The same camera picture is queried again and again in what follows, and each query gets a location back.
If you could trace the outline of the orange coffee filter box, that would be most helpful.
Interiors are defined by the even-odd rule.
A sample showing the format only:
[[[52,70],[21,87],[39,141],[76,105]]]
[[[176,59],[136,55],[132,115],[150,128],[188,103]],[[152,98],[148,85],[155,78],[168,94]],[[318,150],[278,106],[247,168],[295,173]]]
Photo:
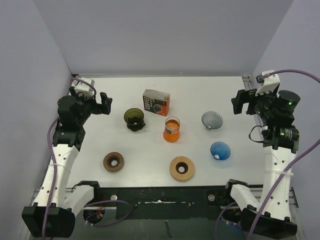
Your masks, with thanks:
[[[146,89],[142,94],[144,110],[157,115],[167,116],[170,109],[170,97],[169,93]]]

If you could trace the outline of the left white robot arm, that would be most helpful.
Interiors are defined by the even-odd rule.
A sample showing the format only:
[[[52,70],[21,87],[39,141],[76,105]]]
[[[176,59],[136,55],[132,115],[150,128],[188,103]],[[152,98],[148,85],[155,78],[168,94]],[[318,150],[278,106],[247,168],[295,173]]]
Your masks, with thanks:
[[[92,115],[109,115],[112,99],[100,93],[101,103],[94,96],[72,91],[57,102],[58,119],[47,133],[51,154],[47,172],[32,205],[22,211],[22,219],[35,238],[69,238],[75,228],[76,216],[86,204],[100,203],[102,193],[97,181],[81,181],[66,196],[73,164],[85,137],[84,124]]]

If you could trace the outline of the light wooden ring holder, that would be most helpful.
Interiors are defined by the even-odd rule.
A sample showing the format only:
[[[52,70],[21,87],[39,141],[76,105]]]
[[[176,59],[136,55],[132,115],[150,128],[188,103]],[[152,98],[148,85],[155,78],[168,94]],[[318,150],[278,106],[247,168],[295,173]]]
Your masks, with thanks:
[[[177,181],[188,181],[194,176],[195,171],[193,161],[185,156],[175,157],[169,165],[169,172]]]

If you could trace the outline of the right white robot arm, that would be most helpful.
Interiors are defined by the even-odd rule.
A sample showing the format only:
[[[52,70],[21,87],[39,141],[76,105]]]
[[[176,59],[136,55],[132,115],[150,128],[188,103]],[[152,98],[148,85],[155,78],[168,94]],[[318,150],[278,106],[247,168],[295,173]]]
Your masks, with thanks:
[[[234,114],[240,114],[248,104],[246,114],[258,115],[263,122],[265,171],[262,194],[257,200],[250,186],[230,179],[222,192],[223,200],[237,204],[241,210],[240,226],[249,232],[258,213],[253,233],[280,240],[297,233],[297,225],[291,221],[289,193],[292,170],[289,164],[296,158],[299,148],[299,131],[293,125],[293,113],[301,98],[288,90],[256,93],[257,90],[239,90],[232,98]]]

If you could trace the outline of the dark green glass dripper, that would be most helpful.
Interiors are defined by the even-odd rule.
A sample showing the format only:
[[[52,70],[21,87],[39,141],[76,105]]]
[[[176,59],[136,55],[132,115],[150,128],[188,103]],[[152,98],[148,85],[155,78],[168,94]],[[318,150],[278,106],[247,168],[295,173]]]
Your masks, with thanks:
[[[142,130],[146,123],[144,121],[144,113],[139,108],[130,108],[124,113],[124,121],[128,129],[133,132]]]

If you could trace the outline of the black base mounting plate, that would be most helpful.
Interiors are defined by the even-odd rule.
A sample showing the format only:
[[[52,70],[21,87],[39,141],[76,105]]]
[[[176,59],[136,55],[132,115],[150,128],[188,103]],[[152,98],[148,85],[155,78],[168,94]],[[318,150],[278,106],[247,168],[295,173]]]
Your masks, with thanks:
[[[90,201],[99,214],[116,220],[214,220],[232,202],[223,185],[102,187]]]

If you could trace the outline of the orange glass carafe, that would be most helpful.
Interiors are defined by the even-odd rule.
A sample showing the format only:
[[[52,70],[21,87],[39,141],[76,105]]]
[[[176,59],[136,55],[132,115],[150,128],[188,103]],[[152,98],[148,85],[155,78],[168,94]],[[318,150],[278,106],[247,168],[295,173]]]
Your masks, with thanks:
[[[170,143],[174,143],[180,138],[180,120],[177,117],[170,116],[165,120],[163,138]]]

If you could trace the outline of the grey glass dripper cone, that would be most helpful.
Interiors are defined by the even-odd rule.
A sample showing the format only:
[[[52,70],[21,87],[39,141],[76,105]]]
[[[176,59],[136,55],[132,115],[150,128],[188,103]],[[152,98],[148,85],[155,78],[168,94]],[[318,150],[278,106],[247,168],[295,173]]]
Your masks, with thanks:
[[[223,118],[215,111],[207,111],[201,116],[201,122],[206,130],[217,130],[222,127]]]

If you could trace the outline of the blue glass dripper cone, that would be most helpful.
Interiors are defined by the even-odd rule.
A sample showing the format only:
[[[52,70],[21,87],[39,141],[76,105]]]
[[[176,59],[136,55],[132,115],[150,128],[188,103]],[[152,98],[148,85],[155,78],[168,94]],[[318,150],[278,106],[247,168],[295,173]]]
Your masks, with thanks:
[[[231,149],[225,142],[217,141],[210,146],[210,153],[215,160],[224,161],[231,156]]]

